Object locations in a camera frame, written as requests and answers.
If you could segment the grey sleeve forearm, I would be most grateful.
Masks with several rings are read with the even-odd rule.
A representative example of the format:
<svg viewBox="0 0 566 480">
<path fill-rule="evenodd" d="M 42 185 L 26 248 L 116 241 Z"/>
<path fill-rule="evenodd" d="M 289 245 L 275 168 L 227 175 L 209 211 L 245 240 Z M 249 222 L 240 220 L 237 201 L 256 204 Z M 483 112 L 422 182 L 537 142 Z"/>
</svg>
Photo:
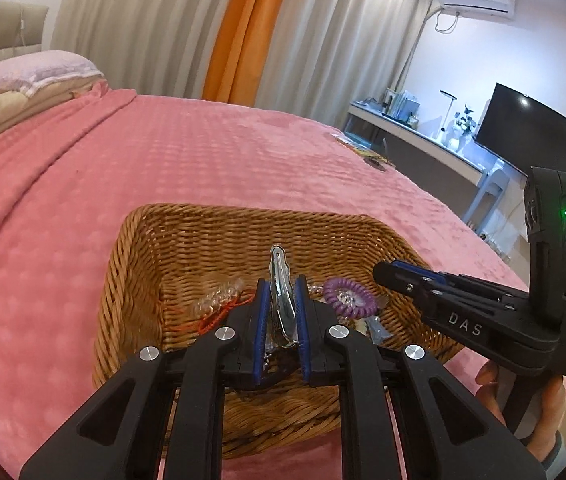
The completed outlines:
<svg viewBox="0 0 566 480">
<path fill-rule="evenodd" d="M 541 462 L 545 469 L 547 480 L 556 480 L 566 467 L 566 447 L 560 431 L 556 433 L 556 443 L 552 450 Z"/>
</svg>

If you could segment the person's right hand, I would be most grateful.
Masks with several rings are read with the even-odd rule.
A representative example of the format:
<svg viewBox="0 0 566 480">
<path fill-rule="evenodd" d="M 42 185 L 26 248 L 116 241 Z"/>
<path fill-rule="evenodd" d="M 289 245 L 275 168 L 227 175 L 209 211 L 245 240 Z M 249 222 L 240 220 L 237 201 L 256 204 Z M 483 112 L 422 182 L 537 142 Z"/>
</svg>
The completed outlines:
<svg viewBox="0 0 566 480">
<path fill-rule="evenodd" d="M 497 391 L 501 379 L 499 366 L 488 361 L 475 377 L 478 390 L 477 400 L 484 405 L 503 424 L 506 423 L 497 401 Z M 544 388 L 533 395 L 532 414 L 526 414 L 530 427 L 526 448 L 537 460 L 548 460 L 558 442 L 558 431 L 566 409 L 566 387 L 561 375 L 554 375 L 547 380 Z"/>
</svg>

